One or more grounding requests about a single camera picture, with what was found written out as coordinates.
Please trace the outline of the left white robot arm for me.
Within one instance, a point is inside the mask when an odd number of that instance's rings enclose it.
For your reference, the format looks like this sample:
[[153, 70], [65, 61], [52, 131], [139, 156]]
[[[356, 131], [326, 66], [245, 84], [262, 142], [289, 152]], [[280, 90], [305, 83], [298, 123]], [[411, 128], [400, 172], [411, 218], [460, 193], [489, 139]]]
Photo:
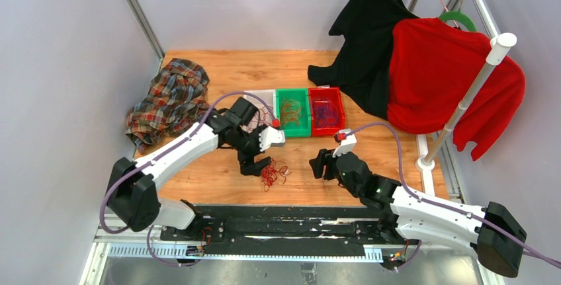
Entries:
[[203, 224], [196, 218], [195, 207], [187, 201], [160, 197], [158, 192], [180, 170], [223, 145], [237, 151], [243, 175], [259, 176], [271, 164], [269, 157], [259, 161], [255, 157], [284, 145], [285, 134], [274, 112], [269, 113], [271, 124], [245, 131], [244, 126], [258, 113], [246, 95], [242, 93], [230, 108], [211, 105], [183, 135], [157, 151], [135, 160], [123, 157], [116, 161], [100, 209], [102, 228], [117, 234], [162, 225], [177, 228], [187, 241], [198, 239]]

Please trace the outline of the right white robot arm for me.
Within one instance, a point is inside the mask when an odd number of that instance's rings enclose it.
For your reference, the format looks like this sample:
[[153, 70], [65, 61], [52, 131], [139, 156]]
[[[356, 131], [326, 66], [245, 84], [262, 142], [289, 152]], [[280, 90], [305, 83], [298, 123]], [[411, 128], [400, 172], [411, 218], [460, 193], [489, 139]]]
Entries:
[[496, 274], [518, 276], [527, 232], [504, 205], [473, 206], [417, 192], [371, 172], [354, 153], [336, 156], [332, 149], [321, 149], [309, 164], [315, 178], [337, 180], [379, 215], [383, 241], [402, 238], [442, 245], [477, 258]]

